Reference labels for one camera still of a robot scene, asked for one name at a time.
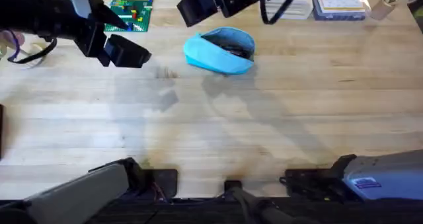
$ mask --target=blue fabric bowl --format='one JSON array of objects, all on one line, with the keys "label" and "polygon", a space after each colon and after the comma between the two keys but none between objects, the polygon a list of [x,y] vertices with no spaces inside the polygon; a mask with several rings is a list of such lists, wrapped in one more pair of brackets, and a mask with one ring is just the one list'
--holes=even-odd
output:
[{"label": "blue fabric bowl", "polygon": [[187,62],[228,75],[246,73],[254,65],[252,56],[250,59],[235,56],[214,43],[241,46],[251,55],[254,54],[256,47],[252,37],[242,30],[231,27],[216,28],[205,34],[197,34],[186,41],[184,53]]}]

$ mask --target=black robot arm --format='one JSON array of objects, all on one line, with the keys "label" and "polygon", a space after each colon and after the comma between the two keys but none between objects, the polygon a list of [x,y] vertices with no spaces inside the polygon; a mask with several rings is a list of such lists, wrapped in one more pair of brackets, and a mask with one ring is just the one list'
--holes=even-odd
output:
[{"label": "black robot arm", "polygon": [[96,57],[108,66],[141,68],[151,54],[143,47],[121,37],[104,34],[104,24],[126,28],[125,22],[115,15],[102,0],[87,0],[90,13],[82,17],[71,0],[0,0],[6,5],[2,11],[0,30],[38,35],[52,44],[56,38],[73,40],[86,57]]}]

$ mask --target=wire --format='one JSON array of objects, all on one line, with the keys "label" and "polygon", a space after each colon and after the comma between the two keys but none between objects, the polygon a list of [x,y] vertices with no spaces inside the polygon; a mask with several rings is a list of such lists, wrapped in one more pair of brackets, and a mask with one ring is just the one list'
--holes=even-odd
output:
[{"label": "wire", "polygon": [[144,224],[148,224],[158,214],[158,212],[159,210],[156,210],[153,214],[151,214],[151,216],[144,221]]},{"label": "wire", "polygon": [[55,46],[57,44],[58,44],[58,39],[57,38],[53,38],[52,39],[52,42],[50,43],[50,45],[48,45],[46,48],[44,48],[41,52],[38,52],[37,54],[28,56],[27,58],[24,58],[24,59],[21,59],[21,60],[18,60],[18,61],[15,61],[16,56],[11,56],[11,57],[7,58],[7,61],[12,62],[12,63],[18,63],[18,64],[28,63],[30,61],[33,61],[35,59],[39,59],[41,57],[44,57],[44,56],[48,55],[55,48]]},{"label": "wire", "polygon": [[162,189],[160,188],[159,185],[157,185],[156,182],[153,182],[153,185],[156,187],[157,191],[159,192],[160,196],[162,197],[162,199],[167,202],[169,204],[168,199],[166,198],[165,194],[163,193]]},{"label": "wire", "polygon": [[283,13],[286,11],[286,9],[291,5],[293,0],[285,0],[282,6],[278,9],[278,11],[275,13],[275,15],[269,20],[267,17],[266,12],[266,0],[260,0],[260,12],[262,15],[262,20],[265,24],[275,24],[280,17],[283,15]]},{"label": "wire", "polygon": [[20,45],[19,45],[19,40],[16,37],[15,33],[12,32],[11,30],[8,30],[8,32],[10,32],[10,34],[12,34],[13,44],[15,45],[15,53],[11,57],[7,58],[7,60],[8,61],[11,61],[11,60],[13,61],[19,55]]}]

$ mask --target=green lego baseplate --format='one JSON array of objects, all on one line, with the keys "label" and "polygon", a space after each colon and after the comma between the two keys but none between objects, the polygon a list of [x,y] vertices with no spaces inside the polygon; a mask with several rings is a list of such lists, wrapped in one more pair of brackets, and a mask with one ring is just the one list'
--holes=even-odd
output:
[{"label": "green lego baseplate", "polygon": [[[132,27],[128,30],[106,24],[105,32],[147,32],[150,24],[151,10],[153,9],[152,0],[113,0],[110,8],[126,24]],[[133,18],[133,11],[136,11],[136,17]]]}]

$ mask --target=sticker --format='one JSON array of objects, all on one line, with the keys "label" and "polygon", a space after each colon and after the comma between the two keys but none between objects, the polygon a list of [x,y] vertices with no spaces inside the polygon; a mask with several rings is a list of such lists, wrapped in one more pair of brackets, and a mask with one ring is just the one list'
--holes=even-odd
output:
[{"label": "sticker", "polygon": [[365,177],[365,178],[355,178],[351,180],[352,184],[355,185],[359,189],[364,188],[380,188],[382,185],[376,181],[376,179],[372,177]]}]

